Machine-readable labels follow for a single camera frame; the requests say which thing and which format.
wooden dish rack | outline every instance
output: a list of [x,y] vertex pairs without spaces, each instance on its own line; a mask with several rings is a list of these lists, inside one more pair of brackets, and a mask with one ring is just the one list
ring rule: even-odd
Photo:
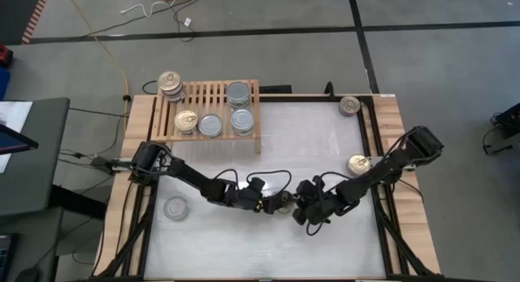
[[[226,87],[237,81],[246,83],[251,89],[247,108],[253,113],[254,127],[253,133],[246,137],[240,137],[232,131],[232,108],[226,100]],[[183,88],[185,97],[180,102],[169,102],[160,92],[156,96],[152,141],[254,140],[255,153],[262,152],[258,80],[191,81],[183,82]],[[199,120],[207,114],[220,116],[223,123],[222,134],[216,138],[204,137],[198,130],[193,135],[181,134],[174,124],[176,115],[181,111],[193,111]]]

table leg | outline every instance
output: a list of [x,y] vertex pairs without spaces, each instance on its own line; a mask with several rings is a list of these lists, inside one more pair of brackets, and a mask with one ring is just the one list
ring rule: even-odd
[[50,190],[49,207],[62,207],[65,210],[91,216],[103,220],[106,204],[89,197],[74,193],[53,184]]

silver can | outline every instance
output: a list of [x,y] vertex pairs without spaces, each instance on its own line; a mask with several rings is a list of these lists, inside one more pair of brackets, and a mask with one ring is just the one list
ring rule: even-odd
[[355,115],[361,108],[359,100],[352,96],[345,96],[340,101],[340,113],[344,116]]
[[233,82],[226,87],[227,103],[233,108],[246,108],[250,97],[251,92],[246,83]]
[[347,170],[355,177],[363,175],[370,169],[371,164],[368,159],[365,156],[359,154],[352,156],[349,160],[349,164],[347,165]]
[[246,109],[237,109],[231,114],[231,127],[236,135],[246,137],[253,133],[254,117]]
[[193,135],[197,131],[197,114],[181,111],[175,116],[175,127],[183,135]]
[[164,72],[157,79],[158,90],[171,102],[179,102],[184,99],[184,88],[180,75],[176,72]]
[[198,131],[210,138],[220,136],[222,134],[222,120],[220,116],[214,114],[202,116],[198,123]]

gold can lid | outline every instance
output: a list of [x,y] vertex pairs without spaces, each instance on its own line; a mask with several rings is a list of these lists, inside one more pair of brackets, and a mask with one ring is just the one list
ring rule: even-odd
[[187,132],[197,126],[197,114],[193,111],[181,111],[175,116],[175,126],[180,132]]
[[180,75],[176,72],[164,72],[157,79],[157,86],[164,91],[172,91],[182,86],[180,82]]
[[360,176],[371,169],[371,164],[363,155],[354,155],[349,160],[349,172],[353,176]]
[[340,107],[344,113],[353,114],[359,111],[361,103],[355,97],[345,96],[340,101]]

tin can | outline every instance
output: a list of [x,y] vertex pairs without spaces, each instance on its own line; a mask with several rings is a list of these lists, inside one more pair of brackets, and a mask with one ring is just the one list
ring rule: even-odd
[[248,136],[253,132],[254,117],[246,109],[237,109],[231,114],[231,127],[236,135]]
[[250,97],[251,92],[246,83],[233,82],[226,87],[227,103],[233,108],[246,108]]
[[222,134],[222,120],[220,116],[208,114],[201,117],[198,123],[198,131],[210,138],[215,138]]
[[188,202],[183,197],[170,197],[163,209],[164,215],[173,221],[182,221],[189,213]]
[[370,169],[371,164],[368,159],[365,156],[359,154],[352,156],[349,160],[349,165],[347,165],[347,170],[355,177],[361,176]]
[[355,115],[360,108],[361,103],[352,96],[345,96],[340,101],[340,113],[344,116]]
[[171,102],[179,102],[184,99],[184,89],[180,75],[176,72],[164,72],[157,79],[158,90]]
[[175,127],[183,135],[193,135],[197,131],[197,114],[181,111],[175,116]]

